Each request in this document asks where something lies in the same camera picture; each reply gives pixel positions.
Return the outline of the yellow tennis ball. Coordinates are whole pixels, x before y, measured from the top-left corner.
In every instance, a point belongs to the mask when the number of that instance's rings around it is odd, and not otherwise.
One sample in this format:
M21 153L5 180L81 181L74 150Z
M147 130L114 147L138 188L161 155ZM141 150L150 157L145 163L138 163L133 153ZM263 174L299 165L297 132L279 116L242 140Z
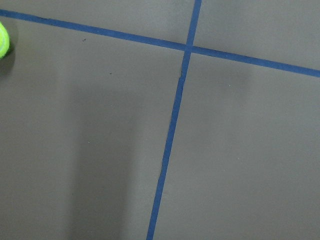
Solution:
M5 26L0 23L0 58L4 58L10 49L10 36Z

